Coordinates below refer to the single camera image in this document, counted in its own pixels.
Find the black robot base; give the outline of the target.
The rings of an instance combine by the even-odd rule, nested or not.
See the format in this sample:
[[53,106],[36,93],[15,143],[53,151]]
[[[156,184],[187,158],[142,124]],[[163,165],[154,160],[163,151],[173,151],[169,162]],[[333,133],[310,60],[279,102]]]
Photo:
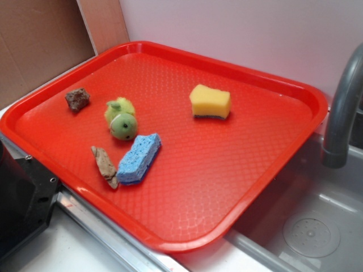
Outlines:
[[1,143],[1,261],[48,228],[59,187],[37,159],[15,159]]

